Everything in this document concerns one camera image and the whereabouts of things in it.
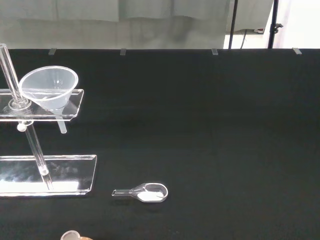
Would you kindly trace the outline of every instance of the funnel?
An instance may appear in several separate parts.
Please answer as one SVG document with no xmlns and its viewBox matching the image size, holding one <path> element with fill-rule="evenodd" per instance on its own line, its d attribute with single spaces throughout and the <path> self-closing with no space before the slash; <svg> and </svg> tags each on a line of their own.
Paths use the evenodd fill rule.
<svg viewBox="0 0 320 240">
<path fill-rule="evenodd" d="M 25 75 L 19 82 L 21 95 L 55 115 L 61 115 L 72 90 L 78 84 L 78 75 L 63 66 L 45 66 Z M 67 132 L 62 117 L 56 117 L 61 133 Z"/>
</svg>

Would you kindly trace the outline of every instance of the acrylic shelf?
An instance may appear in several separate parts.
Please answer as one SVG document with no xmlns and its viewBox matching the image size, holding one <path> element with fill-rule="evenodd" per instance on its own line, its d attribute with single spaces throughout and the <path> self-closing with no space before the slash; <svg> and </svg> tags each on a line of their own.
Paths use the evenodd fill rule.
<svg viewBox="0 0 320 240">
<path fill-rule="evenodd" d="M 8 104 L 12 99 L 9 89 L 0 89 L 0 122 L 19 122 L 19 121 L 70 121 L 78 115 L 84 90 L 74 89 L 69 98 L 68 104 L 64 107 L 62 114 L 54 114 L 45 110 L 36 103 L 32 102 L 27 110 L 12 110 Z"/>
</svg>

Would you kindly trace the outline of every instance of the black table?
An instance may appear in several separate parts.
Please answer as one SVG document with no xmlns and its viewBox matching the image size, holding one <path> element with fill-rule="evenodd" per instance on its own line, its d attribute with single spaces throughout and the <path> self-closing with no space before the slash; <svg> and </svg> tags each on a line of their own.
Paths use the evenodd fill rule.
<svg viewBox="0 0 320 240">
<path fill-rule="evenodd" d="M 79 75 L 68 133 L 35 127 L 45 155 L 98 166 L 89 196 L 1 199 L 1 240 L 320 239 L 320 51 L 301 51 L 11 50 L 19 78 L 48 65 Z M 3 156 L 31 154 L 15 124 L 0 142 Z M 111 196 L 147 182 L 167 200 Z"/>
</svg>

